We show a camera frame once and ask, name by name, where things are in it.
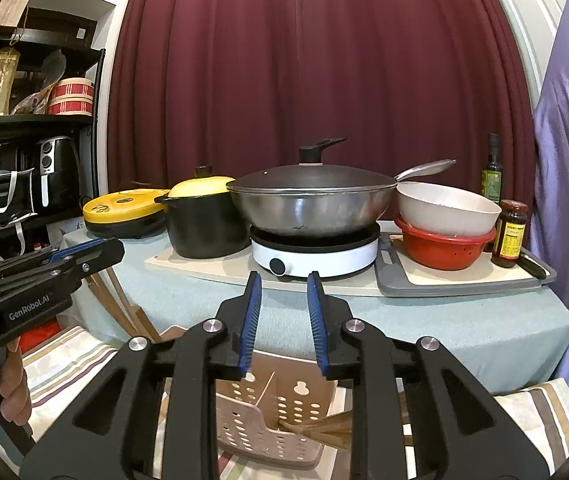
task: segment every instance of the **air fryer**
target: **air fryer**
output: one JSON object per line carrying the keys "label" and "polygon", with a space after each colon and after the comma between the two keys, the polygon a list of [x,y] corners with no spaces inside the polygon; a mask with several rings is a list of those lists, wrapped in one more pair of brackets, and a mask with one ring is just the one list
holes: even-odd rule
{"label": "air fryer", "polygon": [[80,201],[80,164],[71,137],[59,136],[37,144],[34,172],[34,207],[38,214],[52,214]]}

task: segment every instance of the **light blue tablecloth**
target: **light blue tablecloth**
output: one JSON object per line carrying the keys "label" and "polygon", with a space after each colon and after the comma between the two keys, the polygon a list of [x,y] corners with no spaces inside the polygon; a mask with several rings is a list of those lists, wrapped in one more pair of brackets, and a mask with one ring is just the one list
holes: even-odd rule
{"label": "light blue tablecloth", "polygon": [[[90,237],[79,230],[65,235],[64,243],[71,246]],[[146,267],[146,258],[170,246],[166,234],[125,240],[124,245],[124,259],[114,269],[131,302],[144,308],[159,332],[214,316],[223,300],[244,291],[239,285]],[[462,298],[344,299],[354,316],[390,337],[411,342],[437,337],[494,393],[548,379],[569,343],[569,312],[545,286]],[[75,293],[71,314],[95,336],[127,339],[86,284]],[[315,359],[305,293],[263,290],[256,349]]]}

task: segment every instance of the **pot handle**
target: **pot handle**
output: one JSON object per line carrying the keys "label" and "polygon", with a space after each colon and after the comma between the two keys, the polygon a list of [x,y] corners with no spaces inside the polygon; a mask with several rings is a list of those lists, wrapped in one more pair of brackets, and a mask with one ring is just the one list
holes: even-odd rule
{"label": "pot handle", "polygon": [[164,193],[164,195],[157,196],[153,199],[153,202],[156,204],[164,204],[168,198],[168,191]]}
{"label": "pot handle", "polygon": [[414,176],[427,176],[442,173],[444,170],[448,170],[453,164],[456,163],[455,159],[445,158],[444,160],[437,160],[436,162],[429,162],[427,164],[421,164],[420,166],[415,166],[408,170],[403,171],[395,176],[395,180],[398,182],[406,180]]}
{"label": "pot handle", "polygon": [[338,142],[343,142],[346,137],[338,137],[335,139],[322,139],[311,144],[310,146],[301,146],[299,151],[300,164],[322,164],[322,151],[329,146],[333,146]]}

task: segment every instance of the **human hand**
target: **human hand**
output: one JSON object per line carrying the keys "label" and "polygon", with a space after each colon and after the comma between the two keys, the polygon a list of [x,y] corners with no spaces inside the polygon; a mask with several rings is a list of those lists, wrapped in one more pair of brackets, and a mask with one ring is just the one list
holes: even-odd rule
{"label": "human hand", "polygon": [[31,395],[26,385],[20,338],[7,344],[7,361],[0,370],[0,413],[9,422],[24,426],[31,417]]}

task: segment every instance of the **black pan handle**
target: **black pan handle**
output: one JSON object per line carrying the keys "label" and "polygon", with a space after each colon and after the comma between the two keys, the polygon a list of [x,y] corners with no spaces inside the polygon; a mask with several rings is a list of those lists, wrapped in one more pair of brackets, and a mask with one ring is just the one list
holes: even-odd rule
{"label": "black pan handle", "polygon": [[322,151],[329,146],[338,144],[346,140],[346,137],[336,137],[332,139],[322,139],[310,146],[301,146],[299,151],[299,163],[301,164],[322,164]]}

